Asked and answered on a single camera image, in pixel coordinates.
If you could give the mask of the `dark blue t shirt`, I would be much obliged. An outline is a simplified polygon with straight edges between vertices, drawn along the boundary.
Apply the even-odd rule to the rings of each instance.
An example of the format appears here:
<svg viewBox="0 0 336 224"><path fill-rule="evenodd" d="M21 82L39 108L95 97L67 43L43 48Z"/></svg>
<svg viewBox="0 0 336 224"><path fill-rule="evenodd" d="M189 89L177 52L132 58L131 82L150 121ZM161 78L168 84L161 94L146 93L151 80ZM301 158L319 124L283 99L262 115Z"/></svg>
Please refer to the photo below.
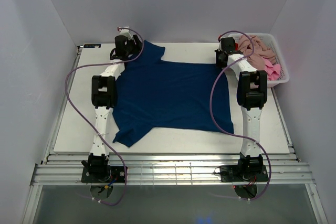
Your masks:
<svg viewBox="0 0 336 224"><path fill-rule="evenodd" d="M163 61L148 41L116 80L114 142L131 147L154 127L233 133L227 78L214 64Z"/></svg>

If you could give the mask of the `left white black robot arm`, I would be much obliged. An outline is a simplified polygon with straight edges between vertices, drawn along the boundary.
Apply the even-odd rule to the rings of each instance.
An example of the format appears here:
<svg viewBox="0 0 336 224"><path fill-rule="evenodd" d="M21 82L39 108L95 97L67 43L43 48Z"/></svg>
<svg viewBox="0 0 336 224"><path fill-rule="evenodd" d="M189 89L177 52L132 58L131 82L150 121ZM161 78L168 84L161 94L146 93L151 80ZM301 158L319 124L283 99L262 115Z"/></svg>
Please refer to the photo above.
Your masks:
<svg viewBox="0 0 336 224"><path fill-rule="evenodd" d="M142 42L137 35L118 35L115 37L115 48L110 52L111 65L100 75L91 79L91 102L95 109L95 129L97 133L88 156L85 168L89 175L98 181L105 182L111 177L108 166L109 149L103 139L107 133L109 117L117 105L116 80L125 70L125 62L137 56L142 49Z"/></svg>

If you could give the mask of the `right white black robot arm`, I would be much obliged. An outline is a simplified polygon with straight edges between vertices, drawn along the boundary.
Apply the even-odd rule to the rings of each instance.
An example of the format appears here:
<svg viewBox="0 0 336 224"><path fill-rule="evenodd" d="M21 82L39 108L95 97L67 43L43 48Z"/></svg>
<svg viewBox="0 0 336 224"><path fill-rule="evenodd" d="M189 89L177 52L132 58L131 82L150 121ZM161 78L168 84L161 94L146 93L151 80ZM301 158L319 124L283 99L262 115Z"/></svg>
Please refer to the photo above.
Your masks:
<svg viewBox="0 0 336 224"><path fill-rule="evenodd" d="M220 38L216 52L216 65L229 66L235 73L237 103L243 115L243 143L236 165L221 166L219 174L223 182L266 182L268 175L260 148L260 118L267 101L267 73L257 70L236 49L232 37Z"/></svg>

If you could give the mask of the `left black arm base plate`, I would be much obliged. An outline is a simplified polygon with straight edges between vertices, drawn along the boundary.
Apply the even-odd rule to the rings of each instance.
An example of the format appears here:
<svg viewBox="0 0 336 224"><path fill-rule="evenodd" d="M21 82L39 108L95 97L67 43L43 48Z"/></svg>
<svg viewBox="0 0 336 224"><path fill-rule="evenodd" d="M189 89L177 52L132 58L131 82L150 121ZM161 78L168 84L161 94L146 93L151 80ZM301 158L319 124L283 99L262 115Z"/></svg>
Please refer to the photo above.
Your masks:
<svg viewBox="0 0 336 224"><path fill-rule="evenodd" d="M108 166L103 172L90 172L84 168L82 171L82 183L115 183L125 182L125 169L122 166Z"/></svg>

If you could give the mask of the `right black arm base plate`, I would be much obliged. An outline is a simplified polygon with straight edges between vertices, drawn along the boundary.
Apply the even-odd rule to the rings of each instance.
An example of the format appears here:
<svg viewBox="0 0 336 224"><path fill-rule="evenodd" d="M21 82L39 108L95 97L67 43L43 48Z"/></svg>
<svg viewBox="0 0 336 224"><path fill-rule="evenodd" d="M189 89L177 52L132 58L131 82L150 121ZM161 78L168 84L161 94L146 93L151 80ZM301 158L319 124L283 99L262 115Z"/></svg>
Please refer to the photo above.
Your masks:
<svg viewBox="0 0 336 224"><path fill-rule="evenodd" d="M219 174L222 182L267 182L269 178L265 165L259 171L241 171L237 165L223 165L219 167Z"/></svg>

